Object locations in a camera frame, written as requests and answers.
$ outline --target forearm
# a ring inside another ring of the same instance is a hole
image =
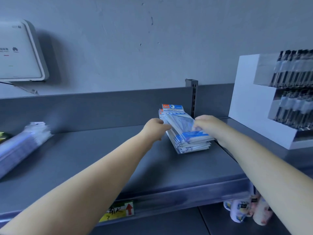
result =
[[[231,129],[225,147],[292,234],[313,229],[313,180],[251,138]]]
[[[140,134],[127,140],[40,198],[0,233],[87,234],[114,202],[151,146],[152,142],[147,142]]]

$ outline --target stack of plastic packaged items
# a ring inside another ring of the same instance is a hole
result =
[[[0,144],[0,178],[52,136],[44,122],[31,122],[24,131]]]
[[[194,119],[180,105],[162,105],[159,118],[172,126],[166,132],[178,154],[208,149],[213,140],[201,128],[194,128]]]

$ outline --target blue and white packaging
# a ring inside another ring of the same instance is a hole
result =
[[[172,126],[166,132],[178,154],[208,149],[213,140],[211,136],[194,128],[194,119],[181,105],[162,105],[159,118]]]

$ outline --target wall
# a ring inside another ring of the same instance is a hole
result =
[[[240,55],[313,48],[313,0],[1,0],[36,27],[40,95],[233,83]],[[0,98],[31,95],[0,84]]]

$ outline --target person's right hand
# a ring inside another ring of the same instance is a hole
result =
[[[216,138],[218,143],[226,147],[226,136],[234,129],[212,115],[201,115],[195,118],[194,127],[202,128],[207,134]]]

